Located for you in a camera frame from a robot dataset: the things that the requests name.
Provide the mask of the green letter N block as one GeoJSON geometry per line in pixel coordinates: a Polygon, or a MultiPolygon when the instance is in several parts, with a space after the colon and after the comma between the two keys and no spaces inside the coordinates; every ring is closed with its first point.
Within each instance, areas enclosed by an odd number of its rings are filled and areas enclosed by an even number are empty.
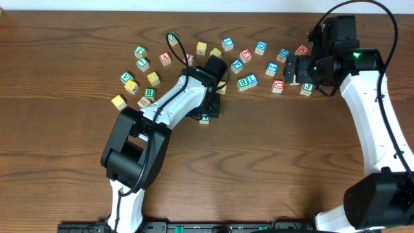
{"type": "Polygon", "coordinates": [[[200,124],[209,124],[210,123],[210,117],[208,116],[202,116],[201,119],[199,120],[200,124]]]}

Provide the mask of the red letter E block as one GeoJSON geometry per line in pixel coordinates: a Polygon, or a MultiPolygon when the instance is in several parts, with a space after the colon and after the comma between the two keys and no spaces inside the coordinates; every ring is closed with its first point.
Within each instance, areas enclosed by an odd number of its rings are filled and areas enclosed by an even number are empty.
{"type": "Polygon", "coordinates": [[[252,53],[249,49],[244,49],[240,52],[240,59],[243,63],[247,63],[252,59],[252,53]]]}

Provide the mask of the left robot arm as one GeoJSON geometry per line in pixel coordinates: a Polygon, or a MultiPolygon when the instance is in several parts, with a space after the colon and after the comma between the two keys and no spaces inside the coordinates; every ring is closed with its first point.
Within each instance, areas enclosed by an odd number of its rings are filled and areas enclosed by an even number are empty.
{"type": "Polygon", "coordinates": [[[173,128],[185,117],[206,120],[219,116],[217,90],[228,66],[217,56],[190,66],[178,82],[157,101],[135,110],[121,110],[100,163],[113,191],[106,232],[137,232],[143,222],[144,194],[159,174],[173,128]]]}

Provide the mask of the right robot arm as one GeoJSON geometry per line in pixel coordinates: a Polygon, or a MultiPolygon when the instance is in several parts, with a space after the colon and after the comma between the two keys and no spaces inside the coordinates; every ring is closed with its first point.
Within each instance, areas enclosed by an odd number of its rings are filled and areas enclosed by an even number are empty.
{"type": "Polygon", "coordinates": [[[394,112],[379,51],[360,47],[354,16],[325,19],[308,40],[309,55],[287,58],[285,82],[339,92],[364,156],[364,178],[345,191],[340,206],[316,215],[315,229],[360,232],[412,225],[413,152],[394,112]]]}

